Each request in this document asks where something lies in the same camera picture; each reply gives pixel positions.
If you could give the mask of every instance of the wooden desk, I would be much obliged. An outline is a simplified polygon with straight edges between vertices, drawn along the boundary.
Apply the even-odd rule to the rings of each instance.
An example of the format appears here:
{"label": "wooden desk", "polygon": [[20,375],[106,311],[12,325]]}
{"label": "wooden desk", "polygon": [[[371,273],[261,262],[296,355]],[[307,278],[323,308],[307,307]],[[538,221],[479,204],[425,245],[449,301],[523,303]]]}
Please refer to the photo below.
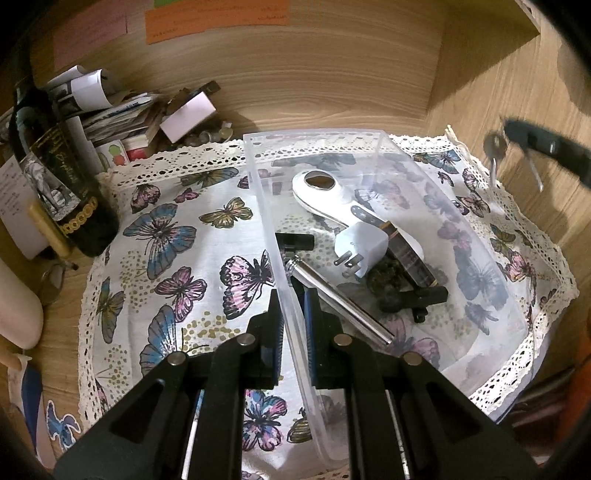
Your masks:
{"label": "wooden desk", "polygon": [[[63,0],[34,29],[38,83],[54,75],[51,29],[88,3]],[[538,37],[437,0],[294,0],[289,27],[206,31],[148,46],[148,1],[129,4],[128,35],[79,63],[109,68],[137,89],[168,94],[216,79],[222,90],[212,101],[239,132],[357,127],[441,135],[451,124],[483,158],[483,135],[500,126],[499,115],[515,115],[591,146],[588,78],[535,13]],[[319,14],[310,15],[318,5]],[[0,108],[10,106],[10,90],[4,69]],[[591,304],[591,193],[551,162],[540,160],[538,168],[546,184],[542,194],[515,151],[503,162],[500,179],[526,216],[562,247],[582,292],[551,346],[542,372],[548,375],[571,363]],[[77,416],[77,323],[91,260],[78,255],[75,261],[81,268],[68,272],[60,300],[47,309],[33,356],[45,400],[56,401],[59,415]]]}

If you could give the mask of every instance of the white power adapter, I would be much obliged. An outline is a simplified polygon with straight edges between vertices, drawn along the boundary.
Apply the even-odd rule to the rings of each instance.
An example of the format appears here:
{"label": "white power adapter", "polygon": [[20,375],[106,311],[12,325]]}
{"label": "white power adapter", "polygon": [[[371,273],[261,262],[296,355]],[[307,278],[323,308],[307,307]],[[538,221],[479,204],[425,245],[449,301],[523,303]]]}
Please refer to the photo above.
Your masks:
{"label": "white power adapter", "polygon": [[335,253],[339,256],[335,265],[343,262],[348,277],[355,274],[362,278],[383,259],[388,250],[388,234],[378,227],[365,222],[354,223],[335,237]]}

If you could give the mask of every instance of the white bottle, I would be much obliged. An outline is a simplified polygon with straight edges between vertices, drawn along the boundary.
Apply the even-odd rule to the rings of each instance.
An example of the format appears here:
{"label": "white bottle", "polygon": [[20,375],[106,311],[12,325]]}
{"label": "white bottle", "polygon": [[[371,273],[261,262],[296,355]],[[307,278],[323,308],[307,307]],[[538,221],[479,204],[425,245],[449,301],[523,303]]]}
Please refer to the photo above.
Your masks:
{"label": "white bottle", "polygon": [[42,329],[39,298],[0,260],[0,335],[29,349],[39,341]]}

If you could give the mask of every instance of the silver metal tube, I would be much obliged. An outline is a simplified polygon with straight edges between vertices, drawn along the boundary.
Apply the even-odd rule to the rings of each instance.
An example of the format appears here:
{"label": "silver metal tube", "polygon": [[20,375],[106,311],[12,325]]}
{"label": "silver metal tube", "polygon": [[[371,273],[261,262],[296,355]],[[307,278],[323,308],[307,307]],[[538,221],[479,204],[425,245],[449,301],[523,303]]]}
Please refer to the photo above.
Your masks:
{"label": "silver metal tube", "polygon": [[366,311],[355,302],[349,300],[338,288],[332,286],[325,278],[304,262],[300,257],[292,257],[285,263],[287,276],[293,276],[308,288],[318,289],[319,297],[348,321],[358,328],[364,335],[378,344],[389,345],[394,341],[394,335],[381,326]]}

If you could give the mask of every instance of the orange sticky note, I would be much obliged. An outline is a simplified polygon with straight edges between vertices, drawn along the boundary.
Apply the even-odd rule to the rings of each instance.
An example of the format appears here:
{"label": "orange sticky note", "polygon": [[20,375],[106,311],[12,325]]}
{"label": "orange sticky note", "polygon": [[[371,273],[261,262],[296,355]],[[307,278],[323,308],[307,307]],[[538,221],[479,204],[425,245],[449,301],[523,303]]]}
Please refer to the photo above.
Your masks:
{"label": "orange sticky note", "polygon": [[148,10],[146,42],[239,25],[287,25],[289,0],[181,0]]}
{"label": "orange sticky note", "polygon": [[127,33],[126,2],[100,0],[67,20],[53,34],[56,70]]}

